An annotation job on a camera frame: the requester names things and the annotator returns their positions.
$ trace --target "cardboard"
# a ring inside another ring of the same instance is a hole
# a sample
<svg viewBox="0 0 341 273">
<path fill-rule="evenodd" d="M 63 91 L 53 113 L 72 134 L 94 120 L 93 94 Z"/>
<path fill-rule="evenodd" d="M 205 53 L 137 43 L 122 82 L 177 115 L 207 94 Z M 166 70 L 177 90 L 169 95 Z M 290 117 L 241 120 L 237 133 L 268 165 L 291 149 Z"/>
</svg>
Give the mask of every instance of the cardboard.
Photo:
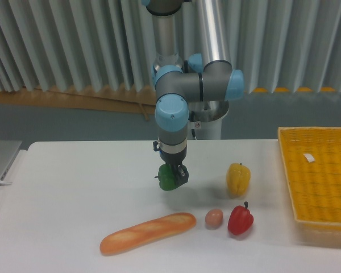
<svg viewBox="0 0 341 273">
<path fill-rule="evenodd" d="M 126 90 L 124 83 L 120 84 L 118 90 L 112 90 L 108 85 L 105 85 L 99 92 L 95 92 L 92 86 L 89 85 L 82 91 L 77 91 L 74 88 L 74 85 L 72 85 L 64 92 L 61 92 L 56 86 L 51 87 L 49 91 L 96 98 L 107 98 L 117 101 L 136 102 L 137 104 L 145 105 L 155 105 L 156 103 L 155 92 L 149 85 L 146 85 L 139 92 L 135 90 L 134 85 L 130 90 Z"/>
<path fill-rule="evenodd" d="M 145 118 L 147 118 L 147 114 L 153 114 L 155 111 L 155 107 L 151 105 L 140 106 L 139 103 L 133 102 L 42 90 L 28 91 L 26 88 L 22 88 L 18 92 L 0 92 L 0 104 L 141 113 Z"/>
</svg>

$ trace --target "metal pole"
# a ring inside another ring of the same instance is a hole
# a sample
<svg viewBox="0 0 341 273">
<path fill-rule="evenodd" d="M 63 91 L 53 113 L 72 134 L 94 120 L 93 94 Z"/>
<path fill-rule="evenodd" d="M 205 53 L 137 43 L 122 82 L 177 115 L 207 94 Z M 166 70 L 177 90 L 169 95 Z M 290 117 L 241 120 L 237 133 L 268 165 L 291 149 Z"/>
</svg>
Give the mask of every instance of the metal pole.
<svg viewBox="0 0 341 273">
<path fill-rule="evenodd" d="M 182 60 L 178 55 L 178 32 L 176 15 L 153 15 L 153 28 L 155 48 L 157 52 L 154 67 L 158 71 L 160 67 L 168 64 L 182 67 Z"/>
<path fill-rule="evenodd" d="M 231 63 L 220 0 L 197 0 L 203 67 L 217 60 Z"/>
</svg>

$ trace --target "blue joint cap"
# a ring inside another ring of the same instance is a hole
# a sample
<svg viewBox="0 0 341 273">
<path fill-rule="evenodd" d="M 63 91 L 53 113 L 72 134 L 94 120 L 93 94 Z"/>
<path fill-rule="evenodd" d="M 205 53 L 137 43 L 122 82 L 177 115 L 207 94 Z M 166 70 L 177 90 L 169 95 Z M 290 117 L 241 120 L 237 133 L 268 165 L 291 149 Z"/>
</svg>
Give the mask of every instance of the blue joint cap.
<svg viewBox="0 0 341 273">
<path fill-rule="evenodd" d="M 160 79 L 160 77 L 164 76 L 165 74 L 169 73 L 169 72 L 173 72 L 173 71 L 178 71 L 183 73 L 182 69 L 179 68 L 176 65 L 165 65 L 163 67 L 161 67 L 159 69 L 159 71 L 157 72 L 157 74 L 155 75 L 155 79 L 154 79 L 154 86 L 157 84 L 157 81 Z"/>
<path fill-rule="evenodd" d="M 233 70 L 226 88 L 225 101 L 237 100 L 244 95 L 244 74 L 241 70 Z"/>
<path fill-rule="evenodd" d="M 188 65 L 197 73 L 203 72 L 202 55 L 201 53 L 193 54 L 188 58 Z"/>
<path fill-rule="evenodd" d="M 150 0 L 142 0 L 142 5 L 143 6 L 148 6 L 150 4 Z"/>
<path fill-rule="evenodd" d="M 166 94 L 157 101 L 155 120 L 167 132 L 181 130 L 188 122 L 187 102 L 177 94 Z"/>
</svg>

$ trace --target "yellow bell pepper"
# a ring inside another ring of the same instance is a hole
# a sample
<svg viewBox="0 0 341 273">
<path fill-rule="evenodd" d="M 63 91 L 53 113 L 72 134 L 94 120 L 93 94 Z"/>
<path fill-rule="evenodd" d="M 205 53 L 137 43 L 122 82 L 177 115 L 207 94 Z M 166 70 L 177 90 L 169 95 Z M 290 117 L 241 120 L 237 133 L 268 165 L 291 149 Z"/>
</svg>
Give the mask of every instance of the yellow bell pepper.
<svg viewBox="0 0 341 273">
<path fill-rule="evenodd" d="M 244 165 L 232 163 L 227 170 L 227 188 L 234 196 L 243 195 L 249 187 L 250 170 Z"/>
</svg>

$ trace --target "floor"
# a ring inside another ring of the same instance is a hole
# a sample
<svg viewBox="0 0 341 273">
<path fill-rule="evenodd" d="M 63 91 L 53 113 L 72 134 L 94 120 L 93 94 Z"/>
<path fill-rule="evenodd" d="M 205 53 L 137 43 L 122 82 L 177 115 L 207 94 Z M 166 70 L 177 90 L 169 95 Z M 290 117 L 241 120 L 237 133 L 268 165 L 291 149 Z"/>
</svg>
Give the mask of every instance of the floor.
<svg viewBox="0 0 341 273">
<path fill-rule="evenodd" d="M 230 103 L 222 139 L 275 139 L 279 126 L 341 126 L 341 94 L 254 93 Z M 154 116 L 0 105 L 0 139 L 38 141 L 154 140 Z"/>
</svg>

